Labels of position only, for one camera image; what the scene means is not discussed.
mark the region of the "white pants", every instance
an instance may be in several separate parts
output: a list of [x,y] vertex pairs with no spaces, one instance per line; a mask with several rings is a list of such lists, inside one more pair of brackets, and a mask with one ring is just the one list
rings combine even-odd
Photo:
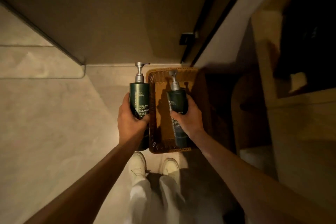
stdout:
[[[168,175],[162,175],[159,182],[166,214],[166,223],[182,223],[179,208],[184,204],[184,198],[179,191],[177,183]],[[132,187],[129,214],[126,220],[127,224],[147,223],[148,215],[150,214],[151,198],[152,189],[149,180],[142,180]]]

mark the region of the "forearm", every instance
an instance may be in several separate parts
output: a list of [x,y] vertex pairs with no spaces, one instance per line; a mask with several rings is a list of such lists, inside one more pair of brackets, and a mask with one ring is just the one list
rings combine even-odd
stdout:
[[245,213],[259,223],[334,223],[324,209],[225,149],[205,132],[191,137]]
[[118,144],[97,165],[26,223],[93,223],[106,196],[137,146],[138,140]]

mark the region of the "person's left hand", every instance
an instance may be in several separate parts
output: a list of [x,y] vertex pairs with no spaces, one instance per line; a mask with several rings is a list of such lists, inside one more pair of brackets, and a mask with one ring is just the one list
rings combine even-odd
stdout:
[[129,105],[129,93],[127,93],[124,96],[123,103],[119,107],[119,143],[125,144],[130,140],[140,143],[148,122],[149,114],[146,114],[141,120],[138,120],[133,116]]

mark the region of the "hand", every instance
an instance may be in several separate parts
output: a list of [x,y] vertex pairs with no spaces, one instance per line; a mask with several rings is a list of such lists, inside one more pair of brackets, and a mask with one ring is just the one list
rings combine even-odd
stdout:
[[187,133],[191,140],[197,133],[204,132],[202,122],[202,112],[198,109],[191,96],[187,95],[188,111],[186,114],[179,114],[175,111],[170,113],[170,116],[177,120],[184,132]]
[[123,103],[119,107],[118,130],[119,143],[124,144],[130,140],[140,143],[146,126],[149,122],[149,114],[146,114],[141,120],[135,118],[129,106],[129,93],[124,96]]

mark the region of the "cream sneaker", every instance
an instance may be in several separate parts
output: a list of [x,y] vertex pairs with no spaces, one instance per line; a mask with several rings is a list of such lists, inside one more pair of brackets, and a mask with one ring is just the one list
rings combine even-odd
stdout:
[[162,165],[162,174],[173,178],[180,187],[180,168],[176,160],[167,158]]
[[146,179],[146,160],[141,152],[133,153],[128,163],[128,172],[131,176],[132,186]]

